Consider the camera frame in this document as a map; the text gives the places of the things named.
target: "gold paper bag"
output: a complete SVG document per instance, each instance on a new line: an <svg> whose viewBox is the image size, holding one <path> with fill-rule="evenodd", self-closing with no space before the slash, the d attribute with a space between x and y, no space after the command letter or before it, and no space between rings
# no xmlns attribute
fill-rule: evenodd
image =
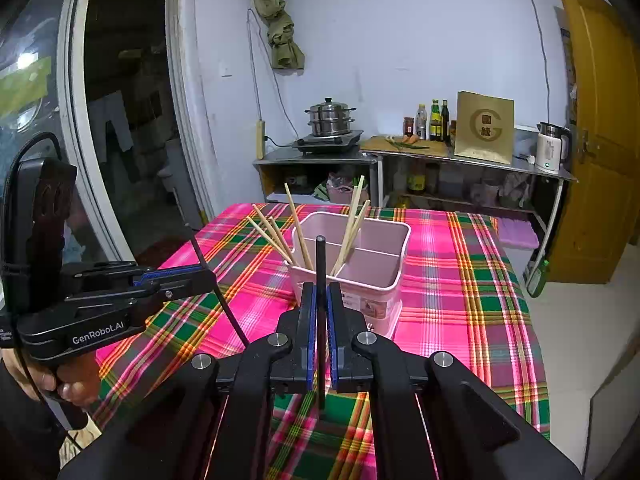
<svg viewBox="0 0 640 480"><path fill-rule="evenodd" d="M511 164L513 101L458 92L456 155Z"/></svg>

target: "cutting board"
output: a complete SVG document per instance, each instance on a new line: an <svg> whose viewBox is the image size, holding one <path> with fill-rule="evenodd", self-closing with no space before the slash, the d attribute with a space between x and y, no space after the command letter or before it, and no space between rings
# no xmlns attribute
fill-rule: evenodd
<svg viewBox="0 0 640 480"><path fill-rule="evenodd" d="M402 137L394 137L396 142L400 142ZM426 150L415 150L405 146L395 146L386 141L383 136L374 136L360 143L362 152L389 152L406 153L408 155L429 155L429 156L449 156L449 149L444 142L437 140L419 140L413 144L416 148L426 148Z"/></svg>

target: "door handle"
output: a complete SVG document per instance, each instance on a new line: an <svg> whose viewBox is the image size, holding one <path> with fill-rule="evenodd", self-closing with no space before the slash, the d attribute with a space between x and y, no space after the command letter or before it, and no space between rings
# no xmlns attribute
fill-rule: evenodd
<svg viewBox="0 0 640 480"><path fill-rule="evenodd" d="M578 143L578 159L580 160L581 164L584 164L584 157L589 155L589 156L597 156L598 154L596 152L590 152L589 151L590 148L590 142L589 142L589 131L584 128L582 130L582 141ZM596 144L596 150L600 149L600 145Z"/></svg>

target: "blue gripper pad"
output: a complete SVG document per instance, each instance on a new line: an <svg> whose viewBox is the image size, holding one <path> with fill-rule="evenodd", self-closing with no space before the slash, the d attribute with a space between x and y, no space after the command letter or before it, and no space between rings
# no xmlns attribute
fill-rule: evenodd
<svg viewBox="0 0 640 480"><path fill-rule="evenodd" d="M179 274L185 274L187 272L193 272L195 270L200 270L202 266L200 264L184 266L184 267L172 267L170 269L158 269L152 270L151 272L145 272L140 279L133 282L134 286L139 286L142 283L148 282L149 280L157 280L159 278L167 278L169 276L177 276Z"/></svg>
<svg viewBox="0 0 640 480"><path fill-rule="evenodd" d="M331 387L337 390L338 386L338 349L335 341L334 308L329 287L326 288L327 325L329 332L329 366L331 367Z"/></svg>
<svg viewBox="0 0 640 480"><path fill-rule="evenodd" d="M311 314L309 317L309 330L308 340L306 342L306 390L311 391L314 384L314 361L316 358L316 316L318 310L316 309L316 286L314 285L314 292L311 297Z"/></svg>

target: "black rod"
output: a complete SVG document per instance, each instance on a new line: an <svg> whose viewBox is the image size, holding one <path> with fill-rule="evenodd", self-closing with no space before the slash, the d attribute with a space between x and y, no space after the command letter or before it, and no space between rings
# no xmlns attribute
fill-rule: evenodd
<svg viewBox="0 0 640 480"><path fill-rule="evenodd" d="M200 262L200 265L203 268L210 270L215 277L215 272L211 270L211 268L209 267L209 264L204 259L204 254L202 254L202 250L200 250L200 246L198 245L198 241L196 240L196 235L193 233L193 230L191 229L189 224L185 224L185 227L189 231L189 239L191 240L191 245L193 246L193 250L196 251L196 256L198 257L198 261ZM238 337L240 338L240 341L242 341L242 344L245 347L249 346L249 340L247 339L247 336L242 331L242 327L238 323L236 316L234 316L234 313L231 312L231 308L229 307L229 304L226 302L226 299L218 286L218 280L216 280L216 284L213 286L213 293L218 297L218 301L220 302L220 306L222 307L222 310L228 317L229 323L231 323L231 326L236 331L236 334L238 334Z"/></svg>
<svg viewBox="0 0 640 480"><path fill-rule="evenodd" d="M324 382L326 380L326 239L316 237L316 320L318 322L318 408L324 410Z"/></svg>

